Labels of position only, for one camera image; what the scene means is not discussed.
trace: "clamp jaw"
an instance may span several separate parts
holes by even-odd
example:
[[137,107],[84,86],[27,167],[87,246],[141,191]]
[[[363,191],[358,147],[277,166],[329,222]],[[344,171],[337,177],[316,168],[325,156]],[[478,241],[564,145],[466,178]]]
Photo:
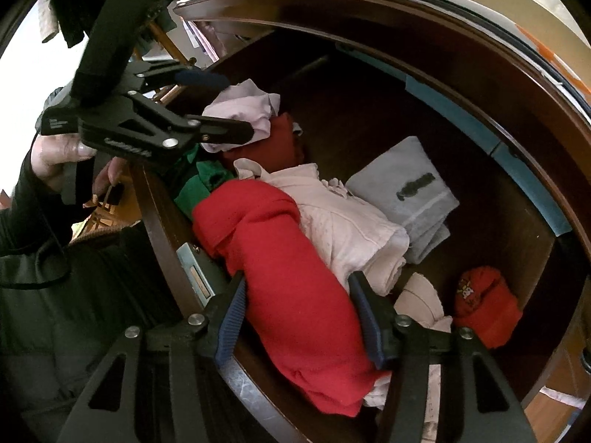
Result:
[[[198,375],[230,359],[245,309],[245,281],[237,272],[203,313],[147,332],[127,328],[78,397],[57,442],[140,443],[138,434],[147,429],[149,441],[161,441],[159,422],[171,414],[176,443],[208,443],[200,397],[207,390]],[[163,372],[167,394],[157,388]]]
[[428,330],[398,315],[362,272],[349,277],[369,358],[392,370],[376,443],[420,443],[429,365],[441,365],[437,443],[536,443],[509,383],[470,328]]

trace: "gray folded shirt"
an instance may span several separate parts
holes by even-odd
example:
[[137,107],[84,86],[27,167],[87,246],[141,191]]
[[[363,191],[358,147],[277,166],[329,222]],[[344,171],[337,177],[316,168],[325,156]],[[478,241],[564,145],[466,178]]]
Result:
[[379,208],[410,238],[405,258],[420,263],[449,235],[443,224],[459,205],[416,136],[409,136],[373,160],[345,184],[353,195]]

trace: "dark red clothing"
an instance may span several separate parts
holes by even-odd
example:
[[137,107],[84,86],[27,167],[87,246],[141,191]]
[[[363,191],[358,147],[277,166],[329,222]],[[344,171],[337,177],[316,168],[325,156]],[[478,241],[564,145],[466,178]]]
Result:
[[261,165],[269,173],[285,170],[304,162],[304,152],[298,136],[293,132],[293,118],[289,113],[271,117],[271,135],[264,140],[245,144],[222,152],[223,165],[233,171],[234,161],[248,158]]
[[193,230],[230,274],[247,281],[246,318],[271,360],[325,413],[355,416],[383,372],[368,359],[359,319],[299,227],[296,202],[255,180],[232,180],[193,210]]

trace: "finger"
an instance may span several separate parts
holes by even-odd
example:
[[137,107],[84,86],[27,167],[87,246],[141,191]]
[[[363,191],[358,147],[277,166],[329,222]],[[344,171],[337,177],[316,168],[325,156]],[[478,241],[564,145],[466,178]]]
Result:
[[96,150],[86,146],[76,133],[40,137],[40,158],[47,166],[92,158]]
[[109,169],[107,170],[109,175],[109,182],[111,185],[115,186],[119,183],[119,179],[123,174],[123,170],[127,166],[127,160],[125,158],[114,157],[113,160],[110,161]]
[[96,176],[93,184],[92,184],[92,193],[94,195],[103,195],[109,185],[109,167],[110,164],[113,160],[109,160],[109,162],[104,166],[104,168],[99,172],[99,174]]

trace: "red folded clothing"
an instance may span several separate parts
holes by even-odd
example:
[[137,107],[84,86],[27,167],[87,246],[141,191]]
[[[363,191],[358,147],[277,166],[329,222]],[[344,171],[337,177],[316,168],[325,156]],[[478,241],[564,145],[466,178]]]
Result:
[[505,278],[490,266],[462,274],[455,306],[454,324],[472,328],[487,348],[505,345],[522,315]]
[[384,372],[368,359],[347,292],[299,227],[286,193],[255,180],[224,183],[193,210],[193,230],[247,281],[246,318],[269,357],[322,412],[355,416]]
[[282,113],[271,117],[270,122],[271,135],[268,138],[222,152],[222,164],[233,171],[235,160],[248,158],[269,173],[301,165],[304,153],[298,136],[293,132],[293,118],[289,113]]

